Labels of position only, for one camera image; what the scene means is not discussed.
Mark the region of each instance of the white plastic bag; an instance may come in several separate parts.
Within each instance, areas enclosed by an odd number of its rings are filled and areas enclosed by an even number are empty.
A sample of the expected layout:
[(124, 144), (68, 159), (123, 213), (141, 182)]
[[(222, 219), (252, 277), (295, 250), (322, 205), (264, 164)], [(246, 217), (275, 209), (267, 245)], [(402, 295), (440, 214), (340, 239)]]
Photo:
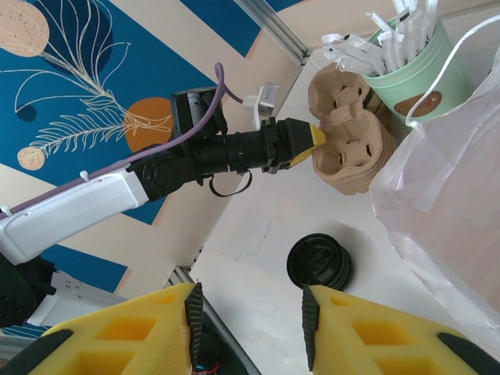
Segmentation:
[[(448, 60), (497, 20), (474, 27)], [(463, 333), (500, 358), (500, 50), (465, 104), (413, 121), (440, 78), (410, 111), (407, 124), (415, 129), (375, 177), (370, 196), (401, 257)]]

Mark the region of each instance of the red wire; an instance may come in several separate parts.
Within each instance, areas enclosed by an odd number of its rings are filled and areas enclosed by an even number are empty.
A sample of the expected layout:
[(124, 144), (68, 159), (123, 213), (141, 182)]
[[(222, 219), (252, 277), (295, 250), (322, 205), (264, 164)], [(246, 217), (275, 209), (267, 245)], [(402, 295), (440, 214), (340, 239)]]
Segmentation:
[(211, 369), (210, 371), (198, 371), (198, 372), (193, 372), (193, 375), (203, 375), (206, 373), (212, 373), (213, 375), (217, 375), (217, 370), (220, 368), (220, 363), (217, 363), (216, 366)]

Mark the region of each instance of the brown label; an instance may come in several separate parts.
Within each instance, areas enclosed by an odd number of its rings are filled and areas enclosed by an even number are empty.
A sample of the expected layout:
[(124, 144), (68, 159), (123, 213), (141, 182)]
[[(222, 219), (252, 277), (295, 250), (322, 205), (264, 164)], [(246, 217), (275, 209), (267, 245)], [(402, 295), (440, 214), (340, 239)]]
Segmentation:
[[(403, 102), (399, 102), (394, 106), (396, 113), (400, 115), (407, 116), (409, 110), (422, 98), (422, 95), (414, 96), (413, 98), (406, 99)], [(443, 99), (443, 95), (439, 91), (432, 91), (430, 95), (423, 101), (422, 104), (418, 106), (416, 111), (413, 113), (413, 117), (421, 117), (428, 115), (438, 107), (439, 103)]]

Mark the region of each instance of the green bucket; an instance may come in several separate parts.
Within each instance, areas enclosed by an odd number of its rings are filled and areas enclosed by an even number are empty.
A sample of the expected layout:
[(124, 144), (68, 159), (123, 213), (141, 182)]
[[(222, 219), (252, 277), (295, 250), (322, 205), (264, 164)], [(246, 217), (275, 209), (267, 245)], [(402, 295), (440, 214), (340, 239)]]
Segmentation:
[[(370, 41), (378, 45), (376, 32)], [(411, 63), (381, 77), (363, 77), (395, 116), (405, 122), (408, 111), (427, 92), (438, 77), (453, 46), (439, 21), (434, 36), (426, 48)], [(464, 103), (473, 93), (473, 85), (457, 57), (448, 66), (433, 93), (413, 117), (420, 122), (433, 119)]]

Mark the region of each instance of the black plastic lid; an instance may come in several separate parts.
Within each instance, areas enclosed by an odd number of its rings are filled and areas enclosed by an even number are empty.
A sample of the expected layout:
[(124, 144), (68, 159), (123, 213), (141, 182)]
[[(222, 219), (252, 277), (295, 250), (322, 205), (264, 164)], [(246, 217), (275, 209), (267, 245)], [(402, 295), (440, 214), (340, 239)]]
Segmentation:
[(343, 291), (351, 280), (351, 256), (327, 234), (310, 234), (298, 241), (287, 260), (291, 281), (299, 288), (304, 285), (324, 285)]

